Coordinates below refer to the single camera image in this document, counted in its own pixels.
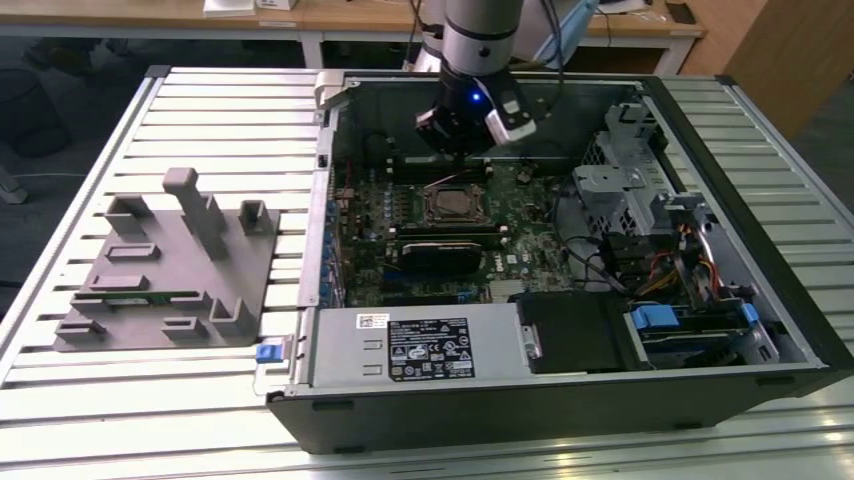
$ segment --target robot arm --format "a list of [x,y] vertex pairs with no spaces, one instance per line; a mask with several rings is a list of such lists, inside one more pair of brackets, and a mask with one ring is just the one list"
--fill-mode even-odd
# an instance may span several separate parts
[[540,0],[427,1],[427,22],[436,23],[429,23],[424,34],[423,53],[440,52],[439,95],[433,108],[416,118],[416,130],[439,153],[461,159],[495,144],[515,143],[536,131],[541,112],[524,98],[509,74],[509,58],[547,59],[544,63],[556,66],[555,56],[547,58],[556,51],[555,42],[568,58],[597,0],[557,3],[563,33],[555,39]]

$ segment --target wooden desk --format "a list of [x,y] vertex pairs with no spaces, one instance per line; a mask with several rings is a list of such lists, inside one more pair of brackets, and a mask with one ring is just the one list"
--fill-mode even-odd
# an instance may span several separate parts
[[788,137],[854,68],[851,0],[687,0],[709,26],[681,73],[735,78]]
[[[321,42],[404,42],[412,28],[409,7],[383,0],[300,0],[290,11],[258,9],[250,17],[233,18],[204,18],[202,4],[204,0],[1,0],[0,35],[297,40],[306,67],[322,68]],[[673,23],[664,10],[663,0],[655,0],[655,15],[612,15],[607,21],[596,15],[581,46],[660,49],[655,73],[675,74],[705,30]]]

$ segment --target motherboard chip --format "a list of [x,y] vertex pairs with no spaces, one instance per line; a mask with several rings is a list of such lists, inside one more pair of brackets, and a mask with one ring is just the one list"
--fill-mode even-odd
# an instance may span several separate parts
[[476,185],[424,189],[424,221],[428,224],[483,224],[483,189]]
[[471,198],[461,188],[436,192],[436,208],[445,216],[467,217],[471,207]]

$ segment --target power supply label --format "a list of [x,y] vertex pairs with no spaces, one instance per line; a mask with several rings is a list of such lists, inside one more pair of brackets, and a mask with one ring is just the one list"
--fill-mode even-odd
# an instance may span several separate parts
[[388,321],[388,377],[395,382],[473,378],[468,319]]

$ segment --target blue latch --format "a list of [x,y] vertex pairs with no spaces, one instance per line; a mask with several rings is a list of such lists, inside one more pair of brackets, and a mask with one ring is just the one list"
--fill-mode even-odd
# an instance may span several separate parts
[[258,345],[254,352],[256,363],[284,362],[284,347],[281,345]]
[[637,330],[648,327],[677,327],[679,319],[669,305],[641,305],[631,312]]
[[741,315],[747,319],[747,323],[749,325],[755,325],[759,322],[759,312],[756,312],[756,307],[752,306],[752,303],[741,303],[739,307],[741,311]]

